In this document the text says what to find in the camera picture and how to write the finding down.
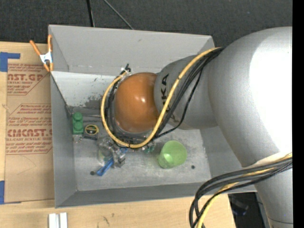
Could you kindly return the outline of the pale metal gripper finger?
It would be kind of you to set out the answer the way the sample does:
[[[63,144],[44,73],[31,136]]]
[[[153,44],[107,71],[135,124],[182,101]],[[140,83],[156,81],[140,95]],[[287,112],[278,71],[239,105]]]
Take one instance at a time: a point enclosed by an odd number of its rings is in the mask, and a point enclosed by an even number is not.
[[[101,137],[98,139],[98,149],[101,152],[113,152],[118,151],[119,147],[110,137]]]
[[[102,167],[122,167],[125,164],[125,153],[105,154],[98,151],[98,161]]]

